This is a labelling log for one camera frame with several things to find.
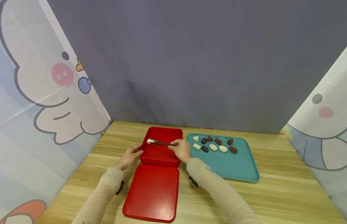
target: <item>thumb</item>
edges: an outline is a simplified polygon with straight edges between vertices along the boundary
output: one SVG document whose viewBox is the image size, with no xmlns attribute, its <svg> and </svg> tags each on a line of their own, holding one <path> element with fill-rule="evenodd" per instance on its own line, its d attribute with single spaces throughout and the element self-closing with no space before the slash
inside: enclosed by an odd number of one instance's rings
<svg viewBox="0 0 347 224">
<path fill-rule="evenodd" d="M 177 146 L 168 146 L 168 149 L 174 151 Z"/>
<path fill-rule="evenodd" d="M 133 155 L 134 155 L 135 158 L 138 158 L 138 157 L 141 156 L 143 153 L 144 153 L 144 151 L 139 150 L 139 151 L 137 151 L 136 153 L 133 153 Z"/>
</svg>

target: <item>rectangular chocolate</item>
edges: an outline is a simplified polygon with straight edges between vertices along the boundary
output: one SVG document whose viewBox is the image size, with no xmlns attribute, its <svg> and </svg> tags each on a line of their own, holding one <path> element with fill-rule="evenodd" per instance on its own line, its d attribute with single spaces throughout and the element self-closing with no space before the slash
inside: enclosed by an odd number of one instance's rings
<svg viewBox="0 0 347 224">
<path fill-rule="evenodd" d="M 230 146 L 232 145 L 232 143 L 233 143 L 233 139 L 232 138 L 228 139 L 227 144 Z"/>
<path fill-rule="evenodd" d="M 219 144 L 219 145 L 222 144 L 222 141 L 221 141 L 220 139 L 218 139 L 218 138 L 215 139 L 215 142 L 216 142 L 217 144 Z"/>
</svg>

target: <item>pink cheek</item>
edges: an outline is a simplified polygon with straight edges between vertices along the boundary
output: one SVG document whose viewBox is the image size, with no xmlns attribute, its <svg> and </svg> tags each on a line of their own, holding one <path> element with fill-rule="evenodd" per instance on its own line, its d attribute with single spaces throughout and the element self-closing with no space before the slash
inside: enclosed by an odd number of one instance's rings
<svg viewBox="0 0 347 224">
<path fill-rule="evenodd" d="M 334 111 L 327 106 L 322 106 L 318 109 L 318 114 L 322 118 L 331 118 L 334 115 Z"/>
<path fill-rule="evenodd" d="M 74 74 L 66 64 L 56 63 L 52 67 L 52 78 L 58 85 L 69 86 L 74 81 Z"/>
</svg>

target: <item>person's right hand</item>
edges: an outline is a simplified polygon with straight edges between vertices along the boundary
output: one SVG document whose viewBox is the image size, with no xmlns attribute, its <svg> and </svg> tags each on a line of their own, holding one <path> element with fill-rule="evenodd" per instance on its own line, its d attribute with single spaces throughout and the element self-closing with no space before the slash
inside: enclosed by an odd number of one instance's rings
<svg viewBox="0 0 347 224">
<path fill-rule="evenodd" d="M 169 149 L 174 151 L 175 155 L 185 164 L 192 158 L 190 151 L 190 144 L 185 139 L 176 139 L 171 144 L 178 144 L 178 146 L 169 146 Z"/>
</svg>

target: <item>cartoon wall panel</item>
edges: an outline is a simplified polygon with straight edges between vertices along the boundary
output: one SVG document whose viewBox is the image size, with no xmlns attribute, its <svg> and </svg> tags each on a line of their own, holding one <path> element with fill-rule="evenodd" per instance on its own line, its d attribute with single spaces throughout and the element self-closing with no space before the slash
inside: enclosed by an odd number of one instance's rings
<svg viewBox="0 0 347 224">
<path fill-rule="evenodd" d="M 347 47 L 282 132 L 347 220 Z"/>
<path fill-rule="evenodd" d="M 45 4 L 0 1 L 0 224 L 39 219 L 110 123 Z"/>
</svg>

